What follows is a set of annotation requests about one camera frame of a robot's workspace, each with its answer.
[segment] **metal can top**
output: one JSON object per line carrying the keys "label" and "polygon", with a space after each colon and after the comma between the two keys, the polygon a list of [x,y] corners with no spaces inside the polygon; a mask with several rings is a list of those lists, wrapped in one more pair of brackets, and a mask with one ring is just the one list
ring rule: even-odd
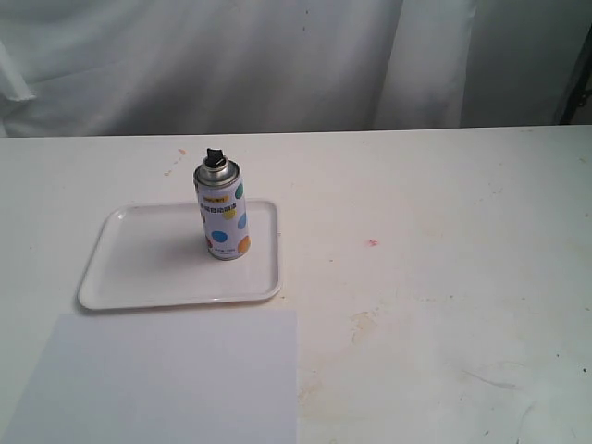
{"label": "metal can top", "polygon": [[207,157],[193,173],[193,183],[196,187],[198,184],[202,184],[212,188],[221,188],[235,181],[240,172],[239,166],[228,160],[222,150],[208,148]]}

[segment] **white tray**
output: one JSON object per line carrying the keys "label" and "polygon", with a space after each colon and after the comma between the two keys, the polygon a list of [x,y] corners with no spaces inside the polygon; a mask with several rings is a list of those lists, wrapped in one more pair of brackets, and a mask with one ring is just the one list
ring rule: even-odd
{"label": "white tray", "polygon": [[80,285],[91,310],[262,301],[281,286],[278,209],[248,200],[252,245],[239,259],[215,259],[197,203],[131,205],[105,221]]}

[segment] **white paper sheet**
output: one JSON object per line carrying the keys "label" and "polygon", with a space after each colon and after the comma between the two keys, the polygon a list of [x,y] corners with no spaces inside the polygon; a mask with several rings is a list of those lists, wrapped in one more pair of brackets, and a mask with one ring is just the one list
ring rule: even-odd
{"label": "white paper sheet", "polygon": [[296,442],[296,315],[62,315],[2,444]]}

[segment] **orange dot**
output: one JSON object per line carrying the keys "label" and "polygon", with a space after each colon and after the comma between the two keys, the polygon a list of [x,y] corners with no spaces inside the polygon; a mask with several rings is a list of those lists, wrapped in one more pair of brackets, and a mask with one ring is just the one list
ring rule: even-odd
{"label": "orange dot", "polygon": [[239,253],[246,253],[251,246],[251,238],[249,236],[245,236],[239,243]]}

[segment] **tray rim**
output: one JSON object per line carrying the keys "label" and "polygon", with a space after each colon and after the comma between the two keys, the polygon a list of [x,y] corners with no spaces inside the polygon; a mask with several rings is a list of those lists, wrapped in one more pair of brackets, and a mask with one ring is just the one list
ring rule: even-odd
{"label": "tray rim", "polygon": [[97,253],[99,248],[101,248],[101,240],[103,235],[107,232],[110,226],[112,226],[117,219],[117,216],[129,211],[130,209],[135,208],[146,208],[146,207],[173,207],[173,206],[197,206],[197,202],[194,201],[183,201],[183,202],[166,202],[166,203],[130,203],[126,205],[122,205],[115,210],[113,210],[109,215],[106,217],[101,229],[99,230],[98,237],[96,242],[91,251],[91,257],[89,258],[88,264],[84,269],[84,273],[82,275],[82,279],[79,285],[77,299],[79,304],[87,309],[92,311],[112,311],[112,310],[133,310],[133,309],[142,309],[142,308],[158,308],[158,307],[176,307],[176,306],[189,306],[189,305],[213,305],[219,303],[229,303],[229,302],[264,302],[268,301],[273,298],[275,295],[279,293],[282,287],[283,282],[283,264],[282,264],[282,255],[281,255],[281,243],[280,243],[280,236],[281,236],[281,229],[280,229],[280,222],[279,222],[279,209],[278,205],[270,199],[262,199],[262,198],[252,198],[247,199],[247,204],[264,204],[268,205],[272,208],[272,217],[275,219],[275,225],[277,229],[276,233],[276,259],[277,259],[277,281],[276,285],[269,291],[255,294],[249,297],[240,297],[240,295],[231,295],[229,297],[220,297],[216,299],[209,299],[206,301],[195,301],[193,298],[188,298],[184,300],[176,300],[176,301],[149,301],[144,303],[122,303],[122,304],[110,304],[108,306],[104,305],[97,305],[94,303],[95,298],[90,296],[92,294],[92,290],[89,288],[91,286],[91,282],[88,279],[89,271],[93,268],[93,265],[97,261]]}

